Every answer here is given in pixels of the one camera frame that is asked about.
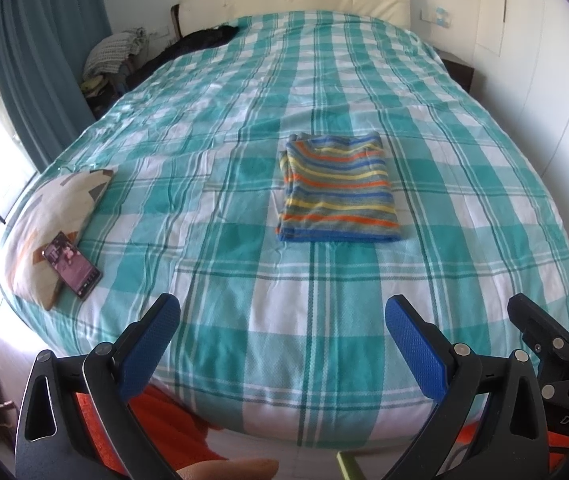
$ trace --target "folded striped shirt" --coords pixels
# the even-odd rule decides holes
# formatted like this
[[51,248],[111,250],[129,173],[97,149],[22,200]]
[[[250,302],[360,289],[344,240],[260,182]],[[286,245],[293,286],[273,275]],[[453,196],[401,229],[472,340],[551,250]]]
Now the folded striped shirt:
[[295,242],[392,242],[399,225],[382,143],[365,137],[291,136],[280,154],[286,200],[276,229]]

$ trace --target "green and white checkered blanket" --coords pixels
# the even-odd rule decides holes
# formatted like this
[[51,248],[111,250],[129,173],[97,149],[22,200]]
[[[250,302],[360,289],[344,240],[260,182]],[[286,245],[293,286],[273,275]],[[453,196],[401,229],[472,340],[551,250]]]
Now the green and white checkered blanket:
[[[483,354],[522,347],[506,312],[517,292],[569,329],[554,203],[431,47],[334,12],[237,24],[228,45],[157,70],[40,177],[117,167],[80,241],[104,273],[87,301],[9,298],[47,343],[87,352],[172,292],[183,319],[156,379],[231,430],[346,448],[414,434],[431,408],[386,333],[389,296]],[[279,241],[289,135],[372,132],[402,240]]]

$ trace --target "smartphone screen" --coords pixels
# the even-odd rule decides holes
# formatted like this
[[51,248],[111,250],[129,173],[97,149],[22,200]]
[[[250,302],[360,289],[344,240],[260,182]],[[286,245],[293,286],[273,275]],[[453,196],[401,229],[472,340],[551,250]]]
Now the smartphone screen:
[[102,277],[96,266],[80,253],[63,232],[59,232],[47,245],[42,256],[81,300],[87,297]]

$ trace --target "orange stripe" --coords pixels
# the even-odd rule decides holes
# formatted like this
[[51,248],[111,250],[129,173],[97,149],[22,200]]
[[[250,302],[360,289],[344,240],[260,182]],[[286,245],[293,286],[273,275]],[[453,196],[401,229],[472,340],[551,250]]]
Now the orange stripe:
[[317,160],[331,160],[333,162],[349,162],[350,160],[356,160],[356,158],[362,158],[363,156],[371,155],[371,152],[356,153],[351,156],[329,156],[329,155],[316,155],[315,153],[309,152],[307,145],[304,140],[297,140],[295,145],[299,148],[301,152],[311,158],[316,158]]
[[[315,187],[331,187],[334,189],[357,189],[360,187],[376,187],[376,186],[388,186],[389,184],[386,183],[384,180],[374,180],[373,182],[363,182],[360,184],[325,184],[324,182],[316,182],[315,180],[310,180],[301,174],[294,173],[293,180],[301,180],[305,184],[309,184],[309,186]],[[291,181],[290,178],[284,178],[284,183],[288,184]]]
[[376,218],[366,218],[364,216],[353,216],[353,215],[335,215],[335,216],[322,216],[322,215],[283,215],[283,220],[312,220],[315,222],[321,222],[323,220],[337,220],[342,222],[354,222],[357,224],[369,224],[369,225],[382,225],[385,227],[399,227],[395,222],[389,222],[386,220],[378,220]]

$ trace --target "black fabric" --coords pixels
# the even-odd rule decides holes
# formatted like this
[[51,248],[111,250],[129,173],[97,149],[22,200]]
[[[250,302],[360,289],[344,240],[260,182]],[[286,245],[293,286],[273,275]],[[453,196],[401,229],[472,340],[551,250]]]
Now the black fabric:
[[146,62],[127,77],[126,83],[129,90],[136,88],[136,86],[145,81],[155,70],[164,65],[164,63],[184,56],[184,54],[196,52],[197,50],[225,45],[235,38],[239,31],[239,27],[220,25],[218,28],[205,28],[204,30],[196,30],[191,34],[187,34],[184,38],[165,48],[158,56]]

